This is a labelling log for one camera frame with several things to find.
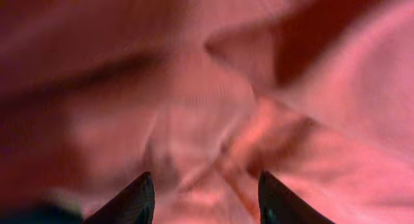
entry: garment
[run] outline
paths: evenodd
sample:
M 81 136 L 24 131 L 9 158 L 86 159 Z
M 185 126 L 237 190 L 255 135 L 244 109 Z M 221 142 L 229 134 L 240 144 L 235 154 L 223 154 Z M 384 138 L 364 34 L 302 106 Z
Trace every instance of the garment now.
M 154 223 L 255 223 L 268 168 L 411 223 L 413 1 L 0 0 L 1 205 L 88 216 L 151 171 Z

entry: pink cloth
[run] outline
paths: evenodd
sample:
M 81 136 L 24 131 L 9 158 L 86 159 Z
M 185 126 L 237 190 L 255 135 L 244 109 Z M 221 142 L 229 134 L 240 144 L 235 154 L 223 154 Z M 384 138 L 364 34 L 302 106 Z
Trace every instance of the pink cloth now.
M 269 169 L 337 223 L 414 221 L 414 0 L 0 0 L 0 205 L 257 223 Z

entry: red cloth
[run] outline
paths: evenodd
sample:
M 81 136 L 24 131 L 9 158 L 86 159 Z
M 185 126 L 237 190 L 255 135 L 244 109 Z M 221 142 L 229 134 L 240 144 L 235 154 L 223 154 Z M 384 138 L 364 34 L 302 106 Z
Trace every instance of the red cloth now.
M 337 223 L 412 223 L 413 14 L 0 0 L 1 205 L 59 188 L 87 216 L 150 170 L 154 223 L 257 223 L 268 168 Z

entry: black object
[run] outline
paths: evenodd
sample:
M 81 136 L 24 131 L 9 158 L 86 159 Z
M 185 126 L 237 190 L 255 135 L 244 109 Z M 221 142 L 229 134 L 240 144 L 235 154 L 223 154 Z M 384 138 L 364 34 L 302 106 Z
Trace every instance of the black object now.
M 154 185 L 151 173 L 145 172 L 84 223 L 151 224 L 154 208 Z
M 333 224 L 269 172 L 259 180 L 261 224 Z

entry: pink fabric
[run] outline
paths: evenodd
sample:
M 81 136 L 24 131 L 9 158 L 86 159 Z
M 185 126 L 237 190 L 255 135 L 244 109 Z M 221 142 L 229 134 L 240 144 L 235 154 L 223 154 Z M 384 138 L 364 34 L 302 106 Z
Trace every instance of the pink fabric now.
M 154 223 L 258 223 L 267 168 L 337 223 L 414 221 L 414 0 L 0 3 L 2 208 L 88 216 L 150 170 Z

